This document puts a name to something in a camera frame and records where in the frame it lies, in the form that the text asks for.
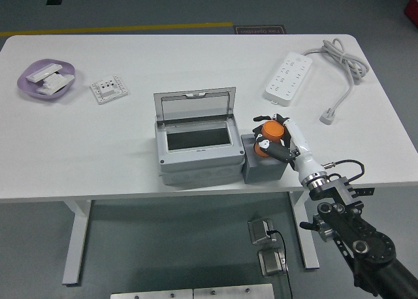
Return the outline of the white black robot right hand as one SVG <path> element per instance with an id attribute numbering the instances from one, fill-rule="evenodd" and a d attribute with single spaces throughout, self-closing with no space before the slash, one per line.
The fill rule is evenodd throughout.
<path id="1" fill-rule="evenodd" d="M 253 130 L 253 148 L 257 155 L 289 163 L 305 188 L 312 189 L 327 182 L 325 169 L 314 159 L 295 121 L 279 114 L 257 116 L 253 120 L 264 122 Z"/>

